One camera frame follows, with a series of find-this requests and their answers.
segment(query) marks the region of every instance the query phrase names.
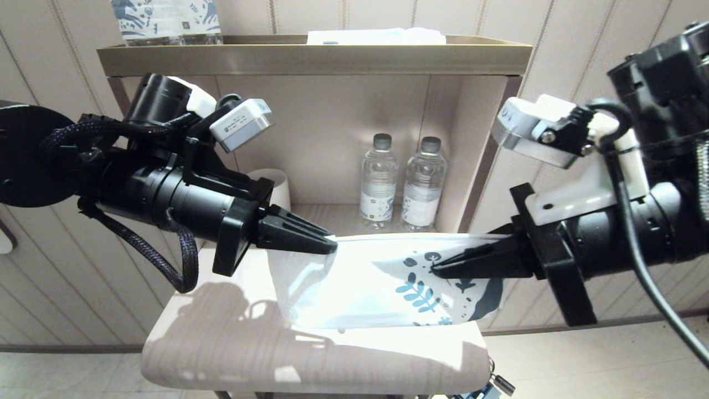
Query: black mounting plate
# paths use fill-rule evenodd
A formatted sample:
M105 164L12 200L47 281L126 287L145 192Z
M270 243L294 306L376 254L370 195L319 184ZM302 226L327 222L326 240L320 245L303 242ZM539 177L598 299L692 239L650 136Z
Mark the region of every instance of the black mounting plate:
M75 193L38 155L38 144L54 129L73 124L51 109L33 105L0 108L0 202L45 207Z

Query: white cup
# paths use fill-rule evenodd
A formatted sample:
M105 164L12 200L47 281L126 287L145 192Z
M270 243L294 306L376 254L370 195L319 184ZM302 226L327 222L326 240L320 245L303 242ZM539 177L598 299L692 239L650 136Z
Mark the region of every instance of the white cup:
M253 180L265 177L273 180L273 193L271 194L271 205L278 205L286 211L291 211L291 193L288 190L288 176L280 169L256 169L246 174Z

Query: white bracket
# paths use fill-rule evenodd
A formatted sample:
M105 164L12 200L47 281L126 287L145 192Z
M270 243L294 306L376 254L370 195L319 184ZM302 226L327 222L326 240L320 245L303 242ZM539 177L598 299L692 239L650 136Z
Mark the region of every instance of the white bracket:
M618 125L615 119L604 114L596 114L589 127L594 125L594 122L603 123L603 125L599 123L595 125L594 129L598 136L611 132ZM627 191L632 200L644 197L650 191L640 151L636 149L637 145L635 132L632 129L615 142L615 147L619 151L635 148L618 156ZM558 222L615 205L615 193L603 156L597 153L590 156L592 163L573 183L527 197L525 205L536 225Z

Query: screw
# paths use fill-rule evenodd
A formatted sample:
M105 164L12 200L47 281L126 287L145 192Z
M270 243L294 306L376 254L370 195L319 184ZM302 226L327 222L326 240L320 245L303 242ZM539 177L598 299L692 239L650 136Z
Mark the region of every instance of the screw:
M544 144L553 143L554 140L556 140L556 139L557 139L557 135L555 135L553 131L547 130L544 133L542 133L542 143L544 143Z
M593 146L591 144L586 144L585 146L581 147L581 155L586 156L590 155L593 152Z

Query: bottle cap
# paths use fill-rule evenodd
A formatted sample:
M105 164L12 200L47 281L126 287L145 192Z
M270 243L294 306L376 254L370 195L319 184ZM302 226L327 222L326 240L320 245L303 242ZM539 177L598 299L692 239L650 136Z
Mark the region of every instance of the bottle cap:
M388 150L391 148L391 136L386 133L374 135L374 148L377 150Z
M424 137L421 140L421 152L438 153L441 149L441 140L438 137Z

